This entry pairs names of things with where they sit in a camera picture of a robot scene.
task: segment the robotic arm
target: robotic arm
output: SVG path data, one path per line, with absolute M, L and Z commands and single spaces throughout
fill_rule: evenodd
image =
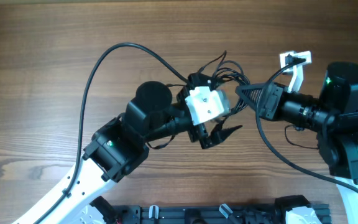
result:
M 85 153 L 81 156 L 79 151 L 76 165 L 46 196 L 14 223 L 85 224 L 93 223 L 95 220 L 104 220 L 100 223 L 115 223 L 116 217 L 112 215 L 96 217 L 101 214 L 94 213 L 95 207 L 89 204 L 93 203 L 99 195 L 113 188 L 124 176 L 129 175 L 146 160 L 150 147 L 160 149 L 169 143 L 152 147 L 149 141 L 167 136 L 171 136 L 172 140 L 178 133 L 186 131 L 191 142 L 199 141 L 201 148 L 207 149 L 224 142 L 235 130 L 241 128 L 235 126 L 223 129 L 225 120 L 234 114 L 225 93 L 216 89 L 224 83 L 224 80 L 217 79 L 214 75 L 212 77 L 203 75 L 202 69 L 190 74 L 187 79 L 183 78 L 151 50 L 141 45 L 123 43 L 111 47 L 102 55 L 88 80 L 81 108 L 79 150 L 81 150 L 86 94 L 91 80 L 105 56 L 119 47 L 144 50 L 186 82 L 177 94 L 177 102 L 172 102 L 172 93 L 168 88 L 170 85 L 160 82 L 143 83 L 138 87 L 135 97 L 128 103 L 125 113 L 97 130 L 92 141 L 84 148 Z M 221 56 L 223 58 L 220 64 L 227 62 L 223 61 L 225 56 L 226 53 Z M 296 57 L 285 57 L 285 63 L 291 63 L 294 58 Z M 302 76 L 303 79 L 303 72 L 299 67 L 294 67 L 292 71 L 299 75 L 298 78 Z M 226 78 L 230 80 L 240 76 L 239 73 L 234 74 L 233 77 L 226 76 Z M 268 91 L 261 91 L 263 84 L 248 85 L 249 81 L 241 80 L 239 83 L 244 82 L 246 85 L 240 85 L 236 90 L 241 98 L 237 105 L 242 105 L 241 108 L 249 105 L 255 110 L 257 99 L 263 92 L 259 116 L 270 121 L 285 120 L 300 128 L 316 131 L 320 154 L 329 164 L 331 175 L 343 178 L 342 181 L 352 179 L 354 185 L 358 187 L 358 65 L 331 64 L 319 99 L 288 91 L 287 87 L 278 83 L 269 85 Z M 298 79 L 294 82 L 291 88 L 298 90 L 299 81 Z M 338 102 L 339 96 L 345 100 Z M 217 121 L 217 125 L 208 133 L 204 123 L 211 120 Z M 339 190 L 348 217 L 350 213 L 358 215 L 356 210 L 358 204 L 354 206 L 354 202 L 358 202 L 358 194 L 350 190 L 347 192 L 348 189 L 345 188 Z M 280 203 L 279 207 L 282 208 L 284 204 L 285 202 Z M 229 211 L 230 209 L 223 209 L 222 214 L 226 214 L 227 218 L 230 217 L 235 223 L 235 218 L 229 214 Z M 300 220 L 294 212 L 295 210 L 287 211 L 287 215 L 281 216 L 280 223 L 297 223 L 289 220 L 290 217 L 297 217 L 296 220 Z

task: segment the wood grain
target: wood grain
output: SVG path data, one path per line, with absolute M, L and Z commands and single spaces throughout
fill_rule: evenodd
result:
M 89 72 L 113 44 L 137 42 L 186 75 L 223 50 L 252 83 L 279 66 L 278 54 L 311 50 L 302 92 L 318 96 L 332 61 L 358 63 L 358 2 L 175 1 L 0 6 L 0 223 L 10 223 L 46 194 L 73 165 L 80 103 Z M 281 77 L 288 83 L 288 78 Z M 125 110 L 148 80 L 179 80 L 136 49 L 119 49 L 100 66 L 89 92 L 84 144 Z M 236 100 L 234 85 L 225 86 Z M 280 162 L 263 144 L 254 112 L 224 144 L 201 150 L 186 134 L 149 158 L 105 197 L 115 205 L 217 205 L 272 202 L 303 194 L 329 203 L 333 223 L 346 214 L 335 185 Z M 313 150 L 290 146 L 284 123 L 264 122 L 267 136 L 296 164 L 328 175 Z M 315 134 L 290 131 L 314 146 Z

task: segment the robotic hand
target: robotic hand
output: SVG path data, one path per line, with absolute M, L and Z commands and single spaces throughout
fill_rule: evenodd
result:
M 83 117 L 92 78 L 107 54 L 120 47 L 134 47 L 149 53 L 186 85 L 182 85 L 183 88 L 177 94 L 177 103 L 172 103 L 173 97 L 168 87 L 173 85 L 164 85 L 160 82 L 143 83 L 138 87 L 135 98 L 128 103 L 125 113 L 97 130 L 81 156 Z M 222 58 L 221 62 L 212 77 L 201 73 L 210 62 L 186 79 L 164 59 L 141 45 L 123 43 L 111 47 L 98 60 L 86 84 L 81 107 L 76 164 L 46 196 L 14 223 L 89 223 L 89 220 L 90 223 L 96 223 L 95 220 L 102 220 L 98 223 L 121 223 L 113 215 L 110 205 L 103 206 L 99 212 L 93 212 L 97 206 L 90 205 L 94 205 L 99 195 L 113 188 L 125 175 L 129 175 L 146 160 L 150 147 L 161 149 L 178 133 L 187 131 L 190 141 L 199 141 L 203 149 L 222 143 L 235 130 L 241 128 L 236 126 L 223 129 L 223 123 L 247 105 L 256 110 L 258 119 L 261 117 L 270 121 L 285 120 L 299 128 L 308 128 L 318 133 L 320 154 L 329 164 L 331 175 L 337 176 L 340 180 L 337 180 L 337 184 L 340 182 L 342 186 L 347 187 L 339 190 L 346 205 L 349 223 L 358 223 L 358 192 L 349 190 L 349 186 L 342 182 L 352 179 L 355 186 L 350 189 L 358 190 L 358 65 L 331 64 L 328 67 L 321 96 L 319 99 L 314 99 L 312 96 L 296 92 L 303 79 L 301 66 L 311 62 L 311 59 L 308 61 L 310 53 L 290 55 L 286 54 L 283 57 L 283 68 L 275 74 L 278 76 L 284 71 L 294 73 L 293 82 L 290 88 L 287 88 L 272 83 L 273 78 L 265 84 L 250 85 L 236 62 L 224 61 L 226 52 L 219 57 Z M 237 65 L 241 72 L 222 67 L 225 63 Z M 228 80 L 239 83 L 236 93 L 240 96 L 240 100 L 232 109 L 229 107 L 225 93 L 217 90 L 219 85 Z M 211 120 L 215 120 L 217 125 L 208 134 L 204 123 Z M 164 145 L 152 147 L 149 144 L 149 141 L 167 136 L 171 136 L 171 139 Z M 302 220 L 299 218 L 299 213 L 296 214 L 295 209 L 291 210 L 288 206 L 288 201 L 292 202 L 295 199 L 279 200 L 276 205 L 279 211 L 273 212 L 275 215 L 271 220 L 265 217 L 265 221 L 298 223 Z M 295 204 L 299 204 L 301 212 L 316 217 L 316 213 L 306 199 L 301 198 L 301 203 L 296 199 Z M 133 216 L 139 216 L 139 211 L 140 209 L 135 209 Z M 221 206 L 219 211 L 228 220 L 238 222 L 227 206 Z M 158 210 L 151 207 L 149 212 L 150 217 L 154 217 L 157 213 L 158 218 Z

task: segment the wooden table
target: wooden table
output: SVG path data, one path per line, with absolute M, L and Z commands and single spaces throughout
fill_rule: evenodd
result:
M 151 48 L 184 75 L 227 50 L 227 58 L 239 62 L 252 83 L 266 81 L 278 69 L 279 53 L 311 50 L 313 63 L 305 67 L 301 92 L 318 96 L 330 62 L 358 63 L 358 2 L 0 6 L 0 223 L 24 214 L 73 165 L 86 80 L 104 50 L 119 42 Z M 123 112 L 136 88 L 149 80 L 180 82 L 140 50 L 119 49 L 108 56 L 89 92 L 83 144 Z M 288 83 L 288 78 L 279 81 Z M 234 87 L 225 87 L 233 102 Z M 218 205 L 303 194 L 329 203 L 333 223 L 346 222 L 336 186 L 278 160 L 260 139 L 251 109 L 233 116 L 227 126 L 236 124 L 244 127 L 208 150 L 179 135 L 164 150 L 151 151 L 103 196 L 115 205 Z M 284 125 L 264 122 L 275 147 L 294 163 L 328 175 L 317 151 L 287 144 Z M 316 144 L 312 132 L 289 135 L 295 142 Z

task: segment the wooden floor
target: wooden floor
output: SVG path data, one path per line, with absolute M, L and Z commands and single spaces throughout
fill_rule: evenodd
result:
M 333 61 L 358 63 L 358 1 L 167 1 L 0 6 L 0 223 L 10 223 L 45 195 L 73 165 L 81 98 L 98 57 L 119 42 L 143 44 L 179 72 L 195 72 L 228 51 L 252 83 L 278 69 L 278 55 L 311 50 L 301 92 L 319 95 Z M 143 82 L 180 81 L 137 49 L 119 49 L 100 66 L 89 92 L 84 144 L 123 112 Z M 287 78 L 280 78 L 288 83 Z M 234 85 L 225 87 L 235 101 Z M 224 144 L 201 150 L 179 135 L 104 195 L 122 205 L 218 205 L 273 202 L 303 194 L 329 203 L 333 223 L 345 223 L 335 185 L 280 162 L 263 144 L 250 109 Z M 285 123 L 264 123 L 289 160 L 319 174 L 317 151 L 286 143 Z M 315 146 L 315 134 L 290 131 Z

